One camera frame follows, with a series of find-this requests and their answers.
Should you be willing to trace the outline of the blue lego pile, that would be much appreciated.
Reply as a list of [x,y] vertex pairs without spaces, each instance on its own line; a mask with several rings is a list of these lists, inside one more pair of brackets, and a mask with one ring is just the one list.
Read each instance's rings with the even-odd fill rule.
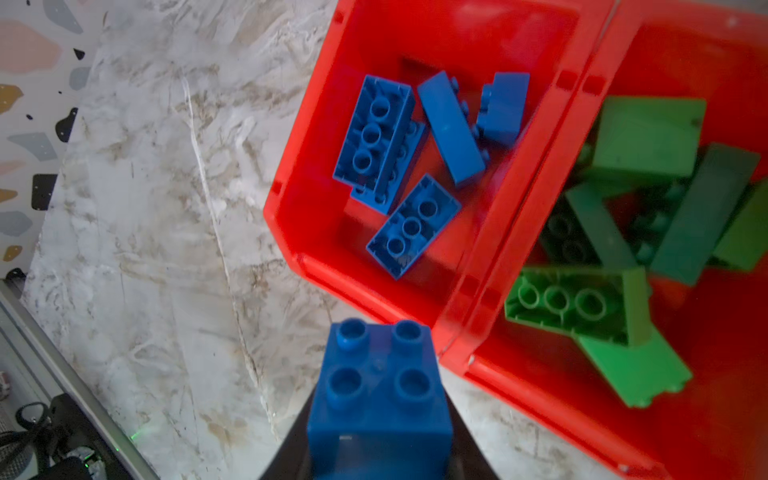
[[403,277],[462,209],[423,162],[440,159],[455,188],[480,179],[488,147],[517,142],[529,82],[527,73],[496,73],[471,119],[446,72],[417,88],[364,78],[332,176],[353,200],[385,215],[366,250],[392,278]]

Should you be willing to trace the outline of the blue small lego brick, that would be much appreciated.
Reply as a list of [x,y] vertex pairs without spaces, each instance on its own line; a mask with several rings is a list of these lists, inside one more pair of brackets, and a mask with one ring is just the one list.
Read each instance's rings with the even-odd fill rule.
[[307,435],[316,479],[441,479],[453,424],[428,327],[332,324]]

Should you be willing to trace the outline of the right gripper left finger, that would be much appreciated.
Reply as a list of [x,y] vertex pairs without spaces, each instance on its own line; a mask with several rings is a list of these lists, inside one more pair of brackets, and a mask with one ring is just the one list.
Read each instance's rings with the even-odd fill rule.
[[315,390],[312,390],[260,480],[310,480],[313,478],[307,424],[314,394]]

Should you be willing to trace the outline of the green lego pile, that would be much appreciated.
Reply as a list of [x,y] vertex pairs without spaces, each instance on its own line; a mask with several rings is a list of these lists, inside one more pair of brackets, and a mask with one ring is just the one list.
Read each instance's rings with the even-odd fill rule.
[[698,97],[610,96],[522,268],[509,322],[569,337],[621,401],[645,408],[692,372],[651,318],[652,283],[696,285],[709,267],[753,271],[767,253],[760,155],[703,144]]

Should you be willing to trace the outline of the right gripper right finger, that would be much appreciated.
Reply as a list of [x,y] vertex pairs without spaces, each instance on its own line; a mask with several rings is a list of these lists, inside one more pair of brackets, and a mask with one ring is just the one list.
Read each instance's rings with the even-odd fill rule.
[[450,408],[453,425],[451,456],[446,478],[450,480],[498,480],[455,407]]

